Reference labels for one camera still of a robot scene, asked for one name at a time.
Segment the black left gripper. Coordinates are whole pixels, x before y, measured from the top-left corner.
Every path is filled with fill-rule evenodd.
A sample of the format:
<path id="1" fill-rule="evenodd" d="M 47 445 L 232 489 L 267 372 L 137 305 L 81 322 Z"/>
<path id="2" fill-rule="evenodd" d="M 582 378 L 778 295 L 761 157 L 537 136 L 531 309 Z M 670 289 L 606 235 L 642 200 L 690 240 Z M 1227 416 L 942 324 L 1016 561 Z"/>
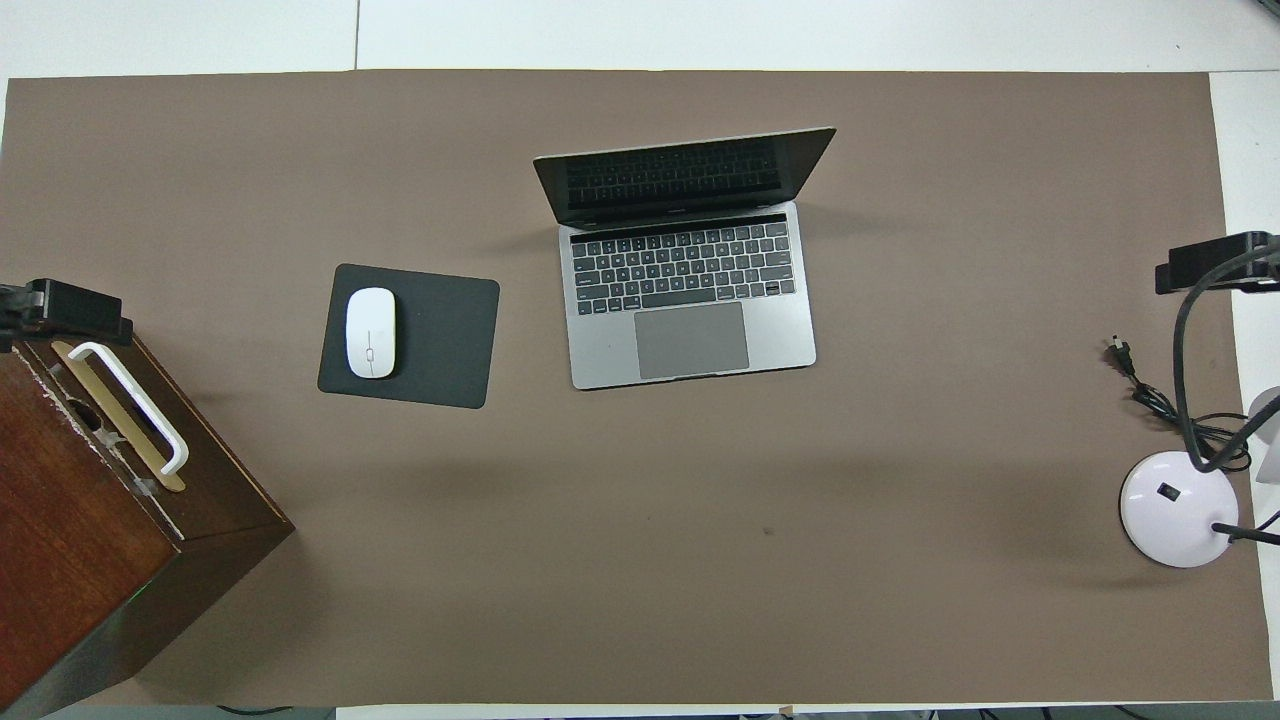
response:
<path id="1" fill-rule="evenodd" d="M 28 286 L 1 286 L 1 354 L 26 337 L 26 311 L 28 333 L 35 337 L 69 336 L 120 346 L 133 341 L 133 322 L 124 316 L 119 297 L 41 278 Z"/>

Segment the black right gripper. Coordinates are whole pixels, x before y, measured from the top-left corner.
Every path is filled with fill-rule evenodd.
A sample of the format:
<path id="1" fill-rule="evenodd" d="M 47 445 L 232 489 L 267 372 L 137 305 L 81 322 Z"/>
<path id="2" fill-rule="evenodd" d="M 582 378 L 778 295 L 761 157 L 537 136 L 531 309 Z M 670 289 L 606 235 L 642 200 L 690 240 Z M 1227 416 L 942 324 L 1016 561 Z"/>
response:
<path id="1" fill-rule="evenodd" d="M 1239 290 L 1245 293 L 1277 292 L 1280 238 L 1279 233 L 1263 231 L 1248 231 L 1170 249 L 1167 261 L 1155 268 L 1155 292 L 1167 295 L 1190 290 L 1215 268 L 1256 250 L 1267 250 L 1268 254 L 1224 273 L 1210 288 Z"/>

